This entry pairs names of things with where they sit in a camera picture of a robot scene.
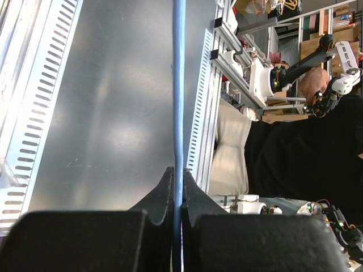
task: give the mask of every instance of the cable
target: cable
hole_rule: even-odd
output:
[[[174,218],[172,243],[172,270],[182,270],[182,202],[183,202],[183,115],[185,66],[185,13],[186,0],[173,1],[173,138],[174,138]]]

